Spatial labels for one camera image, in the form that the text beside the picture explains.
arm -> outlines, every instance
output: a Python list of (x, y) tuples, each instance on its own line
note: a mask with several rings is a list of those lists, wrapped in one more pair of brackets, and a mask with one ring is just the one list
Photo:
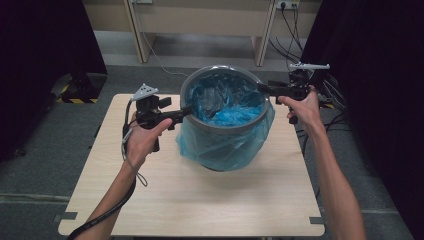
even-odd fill
[(278, 100), (293, 109), (287, 117), (298, 116), (312, 140), (324, 209), (334, 239), (366, 239), (358, 201), (339, 168), (321, 122), (316, 90), (311, 87), (310, 94), (301, 102), (283, 96)]
[[(152, 152), (156, 138), (159, 137), (162, 132), (171, 125), (171, 123), (171, 119), (165, 119), (151, 130), (145, 130), (137, 126), (136, 122), (131, 125), (133, 132), (128, 139), (128, 161), (131, 161), (132, 166), (134, 166), (136, 170), (140, 169), (146, 159), (146, 156)], [(121, 169), (109, 190), (106, 192), (105, 196), (94, 209), (87, 221), (95, 219), (110, 210), (119, 201), (121, 201), (128, 192), (128, 189), (136, 176), (136, 172), (132, 169), (128, 161), (125, 161), (122, 164)], [(76, 239), (109, 239), (119, 212), (120, 210), (116, 211), (103, 222), (83, 232)]]

hand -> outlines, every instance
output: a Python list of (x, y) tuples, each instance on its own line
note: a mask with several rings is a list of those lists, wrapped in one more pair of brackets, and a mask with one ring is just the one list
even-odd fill
[(322, 125), (317, 90), (313, 86), (309, 86), (309, 88), (310, 92), (308, 96), (302, 101), (296, 101), (286, 96), (278, 97), (278, 101), (293, 109), (293, 111), (287, 114), (287, 118), (297, 116), (302, 123), (303, 129), (308, 134), (313, 129)]
[(153, 151), (156, 139), (162, 135), (171, 124), (172, 119), (165, 119), (155, 128), (144, 129), (135, 121), (135, 113), (132, 116), (130, 128), (132, 133), (127, 143), (127, 157), (131, 164), (138, 170), (146, 160), (146, 156)]

black object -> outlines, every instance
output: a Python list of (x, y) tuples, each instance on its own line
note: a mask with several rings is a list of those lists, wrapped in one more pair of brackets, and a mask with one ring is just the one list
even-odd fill
[[(168, 127), (168, 130), (174, 130), (175, 124), (182, 123), (183, 118), (191, 114), (191, 106), (186, 106), (181, 110), (170, 112), (161, 112), (159, 110), (170, 106), (171, 104), (172, 101), (170, 97), (159, 100), (159, 97), (156, 95), (137, 100), (136, 119), (140, 127), (152, 129), (163, 120), (170, 118), (172, 119), (172, 124)], [(159, 149), (159, 139), (156, 139), (153, 152), (157, 152)]]
[(107, 76), (89, 76), (83, 74), (83, 78), (72, 76), (66, 90), (59, 96), (60, 102), (64, 103), (96, 103), (100, 92), (107, 80)]
[[(275, 103), (281, 105), (278, 101), (279, 96), (287, 96), (297, 101), (302, 101), (309, 93), (309, 74), (305, 70), (296, 70), (289, 73), (290, 83), (279, 81), (268, 81), (268, 85), (258, 83), (258, 91), (276, 97)], [(297, 124), (298, 118), (293, 116), (289, 119), (290, 124)]]
[(135, 190), (135, 186), (136, 186), (136, 180), (134, 178), (134, 181), (131, 184), (130, 189), (128, 189), (128, 192), (125, 194), (124, 198), (121, 201), (119, 201), (109, 211), (103, 213), (102, 215), (96, 217), (95, 219), (92, 219), (92, 220), (84, 223), (83, 225), (81, 225), (80, 227), (78, 227), (77, 229), (75, 229), (74, 231), (72, 231), (72, 233), (68, 236), (67, 240), (73, 240), (73, 239), (75, 239), (76, 237), (78, 237), (79, 235), (81, 235), (81, 233), (83, 233), (83, 232), (87, 231), (88, 229), (96, 226), (97, 224), (103, 222), (105, 219), (107, 219), (108, 217), (112, 216), (112, 214), (114, 214), (116, 211), (118, 211), (119, 209), (121, 209), (122, 206), (124, 206), (125, 203), (127, 203), (128, 200), (133, 195), (134, 190)]
[(0, 161), (23, 147), (59, 78), (107, 73), (81, 1), (0, 1), (0, 56)]
[(424, 239), (424, 1), (323, 0), (301, 62), (330, 64), (366, 164)]

black handle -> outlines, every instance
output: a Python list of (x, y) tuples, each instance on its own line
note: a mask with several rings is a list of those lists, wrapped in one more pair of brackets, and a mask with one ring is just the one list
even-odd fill
[(297, 116), (293, 116), (291, 118), (289, 118), (289, 123), (290, 124), (297, 124), (299, 121), (299, 118)]
[(155, 144), (153, 145), (153, 152), (159, 152), (159, 138), (156, 138)]

power outlet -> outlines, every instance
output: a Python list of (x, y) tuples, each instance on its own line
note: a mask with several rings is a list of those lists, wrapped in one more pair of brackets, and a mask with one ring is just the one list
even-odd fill
[(299, 8), (300, 0), (285, 0), (285, 1), (279, 0), (277, 2), (277, 9), (281, 9), (282, 2), (286, 4), (286, 7), (284, 8), (284, 10), (289, 10), (289, 9)]

